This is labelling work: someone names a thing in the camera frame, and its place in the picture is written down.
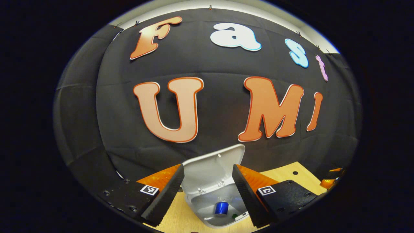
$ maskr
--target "open lid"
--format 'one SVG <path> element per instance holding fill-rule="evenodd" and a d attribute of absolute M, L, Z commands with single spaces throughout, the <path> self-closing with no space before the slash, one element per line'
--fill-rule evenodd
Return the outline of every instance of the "open lid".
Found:
<path fill-rule="evenodd" d="M 201 155 L 183 162 L 184 179 L 181 187 L 186 194 L 198 193 L 199 189 L 207 190 L 220 187 L 222 181 L 231 178 L 233 165 L 240 164 L 245 146 L 236 144 L 222 150 Z"/>

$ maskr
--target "white plastic container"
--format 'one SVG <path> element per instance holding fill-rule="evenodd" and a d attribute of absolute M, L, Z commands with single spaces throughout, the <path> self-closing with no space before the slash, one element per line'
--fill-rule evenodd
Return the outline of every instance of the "white plastic container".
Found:
<path fill-rule="evenodd" d="M 240 164 L 245 146 L 237 144 L 183 162 L 181 187 L 185 201 L 208 227 L 224 228 L 248 216 L 247 209 L 231 177 L 233 165 Z M 225 217 L 214 216 L 216 203 L 225 201 L 229 209 Z"/>

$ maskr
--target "wooden table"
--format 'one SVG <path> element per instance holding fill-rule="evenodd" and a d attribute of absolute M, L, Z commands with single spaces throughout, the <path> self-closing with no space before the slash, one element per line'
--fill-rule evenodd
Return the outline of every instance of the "wooden table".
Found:
<path fill-rule="evenodd" d="M 319 185 L 320 180 L 318 180 L 299 162 L 294 162 L 283 167 L 261 172 L 261 174 L 264 174 L 279 182 L 293 180 L 316 195 L 326 192 L 326 189 Z M 184 196 L 184 192 L 177 193 L 173 203 L 159 226 L 156 228 L 149 225 L 147 226 L 165 233 L 251 233 L 258 230 L 258 228 L 253 226 L 250 216 L 226 228 L 209 228 L 190 209 L 185 202 Z"/>

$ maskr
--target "black fabric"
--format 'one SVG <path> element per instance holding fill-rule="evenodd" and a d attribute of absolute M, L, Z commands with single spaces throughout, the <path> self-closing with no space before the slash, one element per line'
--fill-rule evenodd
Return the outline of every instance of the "black fabric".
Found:
<path fill-rule="evenodd" d="M 151 54 L 130 60 L 139 39 L 139 31 L 151 24 L 175 16 L 159 47 Z M 250 52 L 217 46 L 210 40 L 213 26 L 220 22 L 245 25 L 253 30 L 262 49 Z M 306 51 L 309 66 L 296 65 L 284 40 L 292 39 Z M 315 56 L 325 63 L 325 82 Z M 184 76 L 203 79 L 204 89 L 197 93 L 199 130 L 188 143 L 159 139 L 145 126 L 133 87 L 157 82 L 160 118 L 166 127 L 176 129 L 180 120 L 176 97 L 168 91 L 168 81 Z M 246 126 L 250 93 L 243 82 L 250 76 L 272 80 L 279 101 L 291 84 L 304 89 L 296 132 L 287 138 L 273 135 L 267 139 L 243 143 L 246 151 L 241 165 L 258 172 L 299 161 L 319 179 L 330 169 L 346 167 L 358 144 L 362 107 L 354 77 L 339 54 L 324 54 L 295 32 L 271 21 L 231 10 L 195 9 L 158 16 L 119 34 L 102 59 L 96 87 L 96 109 L 103 144 L 119 162 L 123 176 L 140 179 L 186 159 L 240 143 L 239 133 Z M 323 101 L 318 125 L 306 131 L 315 104 L 314 93 Z M 264 133 L 263 123 L 260 130 Z"/>
<path fill-rule="evenodd" d="M 77 180 L 98 192 L 119 180 L 96 119 L 96 80 L 102 57 L 122 29 L 106 25 L 76 52 L 56 88 L 53 126 L 60 153 Z"/>

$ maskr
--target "orange letter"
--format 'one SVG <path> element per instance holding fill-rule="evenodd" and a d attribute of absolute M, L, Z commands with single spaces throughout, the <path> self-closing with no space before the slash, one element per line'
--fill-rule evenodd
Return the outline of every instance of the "orange letter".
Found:
<path fill-rule="evenodd" d="M 138 57 L 154 52 L 158 48 L 158 44 L 153 43 L 154 37 L 157 36 L 158 39 L 163 39 L 170 32 L 169 24 L 179 24 L 182 20 L 183 19 L 181 17 L 176 16 L 143 28 L 140 31 L 141 36 L 138 40 L 137 47 L 135 48 L 135 51 L 131 53 L 130 59 L 134 60 Z"/>
<path fill-rule="evenodd" d="M 319 110 L 320 110 L 320 103 L 322 102 L 323 96 L 320 92 L 315 92 L 313 95 L 315 97 L 315 107 L 313 109 L 312 119 L 309 123 L 308 127 L 306 128 L 306 131 L 312 131 L 316 128 L 316 122 L 318 121 L 319 116 Z"/>
<path fill-rule="evenodd" d="M 244 86 L 250 91 L 250 112 L 246 129 L 238 135 L 241 142 L 256 141 L 262 136 L 260 124 L 265 124 L 266 137 L 270 138 L 283 120 L 282 126 L 276 132 L 278 138 L 292 136 L 295 131 L 296 119 L 303 96 L 303 88 L 290 85 L 282 102 L 279 104 L 273 83 L 263 77 L 248 77 Z"/>
<path fill-rule="evenodd" d="M 203 89 L 203 80 L 195 77 L 183 77 L 171 80 L 168 90 L 175 93 L 180 115 L 180 127 L 169 129 L 159 118 L 156 95 L 159 93 L 159 84 L 155 82 L 140 83 L 134 87 L 142 118 L 145 125 L 155 136 L 166 141 L 184 143 L 193 140 L 198 131 L 197 99 L 196 94 Z"/>

